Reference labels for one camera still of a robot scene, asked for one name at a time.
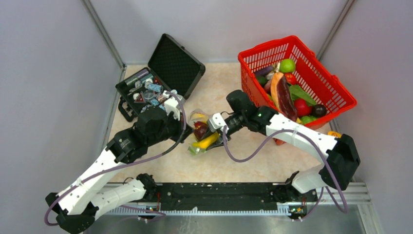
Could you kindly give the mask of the dark red fruit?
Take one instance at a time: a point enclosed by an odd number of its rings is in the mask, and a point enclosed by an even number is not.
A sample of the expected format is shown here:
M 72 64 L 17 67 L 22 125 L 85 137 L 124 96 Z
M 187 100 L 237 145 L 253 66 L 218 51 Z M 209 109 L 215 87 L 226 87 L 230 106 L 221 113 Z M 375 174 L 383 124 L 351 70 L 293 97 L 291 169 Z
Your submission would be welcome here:
M 207 131 L 208 125 L 205 122 L 197 121 L 194 123 L 193 133 L 197 141 L 201 141 Z

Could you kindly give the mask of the clear zip top bag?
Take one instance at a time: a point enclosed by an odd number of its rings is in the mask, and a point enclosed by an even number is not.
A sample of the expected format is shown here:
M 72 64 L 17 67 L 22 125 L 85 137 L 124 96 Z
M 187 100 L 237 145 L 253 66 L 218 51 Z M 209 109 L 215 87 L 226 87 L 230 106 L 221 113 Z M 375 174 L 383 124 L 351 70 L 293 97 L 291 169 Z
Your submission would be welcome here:
M 188 123 L 193 129 L 194 141 L 190 144 L 188 151 L 192 155 L 206 153 L 207 151 L 223 146 L 222 138 L 224 119 L 221 113 L 207 114 L 201 109 L 192 111 Z

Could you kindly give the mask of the yellow banana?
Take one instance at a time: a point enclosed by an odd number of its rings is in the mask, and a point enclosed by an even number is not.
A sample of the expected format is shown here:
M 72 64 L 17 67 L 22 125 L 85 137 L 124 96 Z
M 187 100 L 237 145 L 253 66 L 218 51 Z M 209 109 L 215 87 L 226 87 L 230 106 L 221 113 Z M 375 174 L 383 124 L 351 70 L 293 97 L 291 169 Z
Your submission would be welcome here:
M 215 132 L 201 141 L 192 143 L 192 147 L 200 148 L 200 149 L 207 149 L 210 145 L 216 142 L 219 139 L 219 137 L 220 137 L 220 134 Z

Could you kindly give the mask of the red plastic basket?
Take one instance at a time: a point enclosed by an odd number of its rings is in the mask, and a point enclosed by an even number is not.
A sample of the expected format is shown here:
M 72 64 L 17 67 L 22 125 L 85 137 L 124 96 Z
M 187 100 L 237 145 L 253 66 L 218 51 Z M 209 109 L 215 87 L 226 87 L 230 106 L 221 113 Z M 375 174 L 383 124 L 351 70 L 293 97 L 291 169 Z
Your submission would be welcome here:
M 254 72 L 283 59 L 294 60 L 294 75 L 299 86 L 327 109 L 327 115 L 307 124 L 308 128 L 317 130 L 356 106 L 357 100 L 338 77 L 330 74 L 315 53 L 294 35 L 261 43 L 238 54 L 242 90 L 256 106 L 275 107 L 256 80 Z

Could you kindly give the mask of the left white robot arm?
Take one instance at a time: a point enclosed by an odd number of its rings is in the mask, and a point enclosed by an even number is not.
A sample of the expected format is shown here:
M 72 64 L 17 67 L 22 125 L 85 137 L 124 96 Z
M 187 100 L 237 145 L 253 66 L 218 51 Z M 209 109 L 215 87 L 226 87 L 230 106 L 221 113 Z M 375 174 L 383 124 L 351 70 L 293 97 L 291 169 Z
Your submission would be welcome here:
M 76 181 L 46 196 L 44 223 L 80 234 L 117 207 L 133 200 L 153 200 L 155 182 L 148 174 L 108 191 L 102 188 L 123 169 L 169 154 L 189 133 L 183 107 L 147 110 L 132 127 L 118 132 Z

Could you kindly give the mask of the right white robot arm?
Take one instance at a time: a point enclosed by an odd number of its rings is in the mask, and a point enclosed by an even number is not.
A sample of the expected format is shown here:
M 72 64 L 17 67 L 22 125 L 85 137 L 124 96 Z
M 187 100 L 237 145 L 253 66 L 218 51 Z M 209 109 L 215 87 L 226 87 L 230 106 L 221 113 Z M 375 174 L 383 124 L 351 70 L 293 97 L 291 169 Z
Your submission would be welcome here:
M 252 155 L 236 159 L 230 152 L 230 136 L 246 127 L 252 132 L 266 136 L 266 140 L 280 139 L 320 161 L 306 171 L 299 171 L 287 181 L 286 196 L 292 201 L 300 200 L 306 192 L 331 187 L 345 191 L 360 165 L 360 158 L 353 138 L 325 135 L 298 124 L 268 106 L 257 107 L 242 90 L 235 90 L 226 96 L 233 114 L 223 120 L 221 127 L 223 146 L 228 156 L 236 162 L 252 159 L 263 147 L 261 144 Z

